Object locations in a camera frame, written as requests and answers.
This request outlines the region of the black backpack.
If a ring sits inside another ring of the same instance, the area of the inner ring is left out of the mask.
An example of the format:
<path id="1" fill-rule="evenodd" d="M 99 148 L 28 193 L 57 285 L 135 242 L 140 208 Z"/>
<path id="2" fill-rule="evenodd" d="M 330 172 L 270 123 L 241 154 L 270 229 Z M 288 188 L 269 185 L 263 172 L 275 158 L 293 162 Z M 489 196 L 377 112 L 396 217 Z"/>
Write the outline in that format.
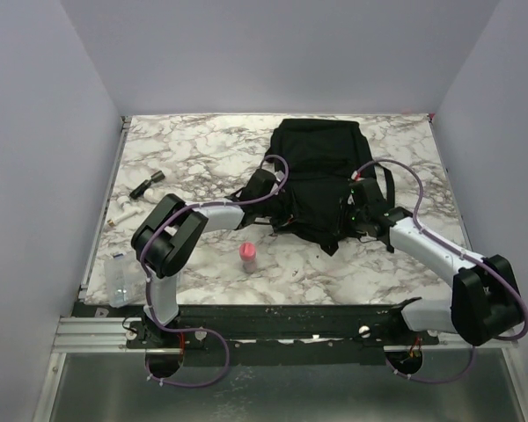
<path id="1" fill-rule="evenodd" d="M 295 229 L 275 233 L 318 244 L 328 255 L 334 255 L 341 240 L 360 238 L 341 232 L 340 226 L 340 201 L 350 183 L 377 181 L 369 143 L 357 122 L 285 119 L 273 131 L 265 159 L 276 171 L 289 173 L 281 193 L 292 193 L 297 205 Z M 392 173 L 385 170 L 384 175 L 387 192 L 381 193 L 394 207 Z"/>

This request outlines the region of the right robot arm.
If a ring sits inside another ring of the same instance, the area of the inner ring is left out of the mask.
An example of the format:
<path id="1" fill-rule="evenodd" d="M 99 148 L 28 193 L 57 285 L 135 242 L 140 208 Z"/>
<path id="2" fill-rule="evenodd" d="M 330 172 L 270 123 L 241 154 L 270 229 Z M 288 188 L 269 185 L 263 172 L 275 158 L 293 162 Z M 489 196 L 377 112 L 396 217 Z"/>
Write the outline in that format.
<path id="1" fill-rule="evenodd" d="M 389 338 L 400 345 L 419 331 L 458 334 L 480 346 L 524 321 L 518 288 L 510 262 L 486 258 L 420 229 L 411 212 L 391 207 L 373 178 L 349 185 L 342 202 L 344 227 L 356 236 L 370 236 L 389 252 L 402 251 L 435 273 L 450 288 L 443 299 L 413 298 L 400 303 L 387 323 Z"/>

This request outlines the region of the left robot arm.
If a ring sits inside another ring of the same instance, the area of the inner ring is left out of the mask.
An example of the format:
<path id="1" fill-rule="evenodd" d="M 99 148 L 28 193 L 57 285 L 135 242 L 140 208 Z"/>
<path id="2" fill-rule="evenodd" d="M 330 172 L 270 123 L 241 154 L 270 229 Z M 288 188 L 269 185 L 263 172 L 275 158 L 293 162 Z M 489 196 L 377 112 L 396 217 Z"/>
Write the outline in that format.
<path id="1" fill-rule="evenodd" d="M 179 314 L 177 284 L 200 237 L 219 230 L 235 231 L 255 224 L 263 208 L 288 181 L 258 169 L 246 186 L 232 196 L 188 205 L 167 194 L 131 237 L 131 247 L 146 274 L 145 315 L 151 320 L 147 336 L 156 346 L 170 346 L 177 337 L 173 321 Z"/>

